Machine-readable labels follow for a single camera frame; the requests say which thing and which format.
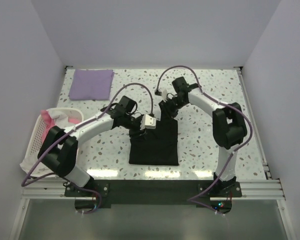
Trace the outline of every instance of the black cloth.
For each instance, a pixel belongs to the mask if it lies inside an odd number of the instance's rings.
[[[178,121],[156,121],[155,129],[144,136],[131,138],[129,164],[178,166]]]

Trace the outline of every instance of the purple cloth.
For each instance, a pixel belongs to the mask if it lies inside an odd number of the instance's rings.
[[[109,100],[113,70],[76,69],[69,91],[71,100]]]

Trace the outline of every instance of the white wall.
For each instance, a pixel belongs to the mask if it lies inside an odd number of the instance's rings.
[[[0,240],[20,203],[19,163],[40,110],[57,101],[62,73],[30,0],[0,0]]]
[[[243,66],[280,0],[32,0],[71,66]]]
[[[300,0],[282,0],[243,68],[270,170],[300,239]]]

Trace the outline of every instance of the white plastic basket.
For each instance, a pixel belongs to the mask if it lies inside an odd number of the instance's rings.
[[[71,107],[55,107],[55,108],[50,108],[48,110],[56,110],[65,113],[69,118],[75,118],[78,119],[79,121],[84,120],[84,115],[83,113],[76,108],[71,108]],[[29,145],[26,149],[25,152],[25,158],[38,152],[42,146],[42,133],[46,129],[46,124],[44,123],[41,115],[36,120],[36,123],[34,125],[34,129],[31,134],[30,142]],[[33,177],[39,177],[38,174],[35,173],[36,170],[34,170],[34,174],[31,176]]]

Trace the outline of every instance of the speckled tabletop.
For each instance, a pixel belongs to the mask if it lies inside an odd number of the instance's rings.
[[[71,101],[69,90],[75,70],[68,69],[59,96],[58,107],[77,108],[83,112],[84,119],[95,115],[109,101]],[[114,69],[110,97],[124,85],[138,82],[146,85],[153,93],[154,114],[160,117],[159,96],[154,89],[162,69]],[[204,90],[216,98],[233,103],[238,102],[248,115],[244,94],[236,70],[195,70]],[[171,82],[183,76],[192,84],[194,76],[186,69],[173,69],[163,77],[160,88],[174,93]],[[149,113],[150,97],[145,89],[131,86],[120,93],[138,102],[138,112]],[[178,158],[179,166],[131,165],[129,161],[130,139],[128,130],[117,127],[97,135],[84,143],[77,157],[77,163],[95,179],[212,179],[217,168],[218,146],[212,133],[212,119],[196,106],[187,105],[178,116]],[[265,180],[262,155],[255,136],[249,145],[239,150],[235,166],[238,180]]]

